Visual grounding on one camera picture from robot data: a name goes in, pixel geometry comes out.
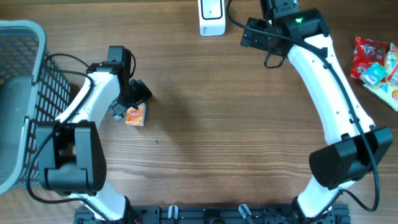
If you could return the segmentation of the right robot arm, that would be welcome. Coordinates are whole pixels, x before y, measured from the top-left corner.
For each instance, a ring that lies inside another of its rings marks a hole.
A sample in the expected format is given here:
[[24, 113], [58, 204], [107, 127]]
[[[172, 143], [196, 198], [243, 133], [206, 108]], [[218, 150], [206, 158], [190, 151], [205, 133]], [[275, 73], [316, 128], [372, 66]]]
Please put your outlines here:
[[326, 20], [318, 9], [268, 9], [243, 25], [241, 45], [288, 60], [301, 76], [321, 119], [326, 146], [309, 156], [312, 178], [290, 205], [271, 205], [265, 218], [286, 223], [342, 223], [348, 209], [337, 199], [367, 174], [380, 202], [378, 164], [390, 148], [389, 128], [377, 128], [356, 99], [336, 57]]

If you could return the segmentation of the orange tissue pack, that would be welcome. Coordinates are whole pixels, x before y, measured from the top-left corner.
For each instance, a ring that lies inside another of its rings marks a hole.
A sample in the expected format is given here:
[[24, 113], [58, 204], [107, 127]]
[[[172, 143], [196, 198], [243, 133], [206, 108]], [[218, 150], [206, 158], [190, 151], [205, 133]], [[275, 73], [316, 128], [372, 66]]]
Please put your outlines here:
[[130, 107], [126, 113], [126, 124], [128, 126], [143, 126], [146, 115], [146, 104], [141, 103], [138, 109]]

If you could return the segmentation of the red snack bag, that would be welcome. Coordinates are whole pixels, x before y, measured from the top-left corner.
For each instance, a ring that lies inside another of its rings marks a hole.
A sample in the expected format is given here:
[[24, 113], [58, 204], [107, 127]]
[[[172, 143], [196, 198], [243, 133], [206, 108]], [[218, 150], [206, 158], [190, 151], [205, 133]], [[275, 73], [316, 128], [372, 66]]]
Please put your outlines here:
[[359, 79], [374, 63], [384, 66], [387, 43], [356, 36], [353, 55], [353, 67], [350, 77]]

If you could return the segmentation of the green tissue pack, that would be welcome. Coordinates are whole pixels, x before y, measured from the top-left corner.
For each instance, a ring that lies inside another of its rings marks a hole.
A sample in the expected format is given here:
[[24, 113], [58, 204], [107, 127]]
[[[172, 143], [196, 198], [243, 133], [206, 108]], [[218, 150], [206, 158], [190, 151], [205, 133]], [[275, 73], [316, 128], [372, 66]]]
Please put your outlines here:
[[376, 86], [386, 75], [386, 69], [375, 62], [359, 78], [369, 86]]

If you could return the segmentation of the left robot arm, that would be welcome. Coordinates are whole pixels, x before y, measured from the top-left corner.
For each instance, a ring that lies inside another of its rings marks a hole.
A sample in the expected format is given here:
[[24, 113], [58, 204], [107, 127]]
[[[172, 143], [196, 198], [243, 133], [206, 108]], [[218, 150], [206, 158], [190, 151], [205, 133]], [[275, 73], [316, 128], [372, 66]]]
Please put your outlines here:
[[141, 80], [132, 79], [134, 69], [120, 60], [91, 64], [83, 74], [83, 88], [69, 107], [55, 121], [39, 123], [37, 151], [30, 163], [39, 167], [41, 186], [60, 199], [38, 197], [27, 179], [32, 198], [47, 204], [80, 202], [98, 222], [141, 222], [129, 199], [106, 180], [106, 159], [98, 134], [107, 110], [122, 116], [151, 96]]

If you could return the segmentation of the yellow wet wipes pack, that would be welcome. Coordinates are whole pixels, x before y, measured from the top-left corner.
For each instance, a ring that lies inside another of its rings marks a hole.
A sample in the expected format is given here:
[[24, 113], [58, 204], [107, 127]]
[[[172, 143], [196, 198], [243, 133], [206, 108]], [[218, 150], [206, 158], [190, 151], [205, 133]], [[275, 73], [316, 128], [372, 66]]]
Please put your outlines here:
[[387, 103], [393, 110], [397, 111], [397, 46], [393, 43], [389, 46], [384, 65], [376, 66], [374, 72], [383, 75], [374, 85], [365, 83], [363, 87]]

